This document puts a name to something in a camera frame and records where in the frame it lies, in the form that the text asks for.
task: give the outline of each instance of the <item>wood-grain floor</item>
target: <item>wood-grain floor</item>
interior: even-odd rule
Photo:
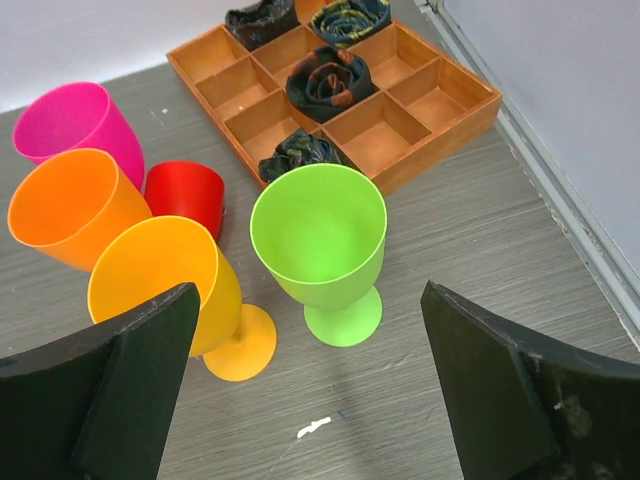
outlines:
[[[392,5],[401,21],[437,40],[412,0]],[[419,310],[429,279],[565,342],[638,361],[495,131],[388,198],[388,247],[378,282],[383,323],[368,342],[339,350],[311,336],[300,305],[254,255],[248,222],[258,191],[171,69],[141,72],[108,88],[138,132],[149,165],[187,158],[223,175],[221,247],[245,299],[266,308],[279,332],[273,363],[243,384],[219,381],[202,361],[189,361],[161,479],[461,478]],[[11,147],[16,116],[0,116],[3,214],[31,168]],[[88,325],[87,280],[0,229],[0,357]],[[334,422],[295,439],[300,428],[327,415]]]

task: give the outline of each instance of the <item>white wall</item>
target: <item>white wall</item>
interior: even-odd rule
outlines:
[[[445,0],[640,271],[640,1]]]
[[[0,112],[62,83],[104,81],[165,53],[251,0],[0,0]]]

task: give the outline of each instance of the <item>patterned fabric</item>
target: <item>patterned fabric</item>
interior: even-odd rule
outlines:
[[[330,46],[309,52],[287,79],[291,104],[318,123],[344,112],[373,91],[365,61]]]
[[[229,10],[225,24],[249,51],[300,25],[294,0],[262,0],[242,10]]]
[[[354,45],[390,24],[389,0],[337,0],[311,20],[316,35],[340,48]]]
[[[294,168],[314,163],[337,163],[350,166],[333,145],[303,129],[296,130],[276,147],[271,158],[259,163],[260,178],[271,183]]]

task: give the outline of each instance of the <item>lime green goblet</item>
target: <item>lime green goblet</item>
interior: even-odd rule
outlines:
[[[373,286],[384,258],[387,209],[378,188],[357,170],[321,163],[291,170],[260,195],[251,241],[271,275],[304,305],[309,330],[349,347],[382,319]]]

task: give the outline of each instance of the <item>wooden organizer box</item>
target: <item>wooden organizer box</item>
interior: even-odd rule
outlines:
[[[295,65],[325,45],[309,27],[331,0],[296,3],[301,25],[249,53],[222,25],[167,54],[169,63],[262,188],[260,160],[296,129],[329,140],[387,195],[493,125],[502,95],[415,32],[392,25],[349,50],[376,93],[320,125],[284,91]]]

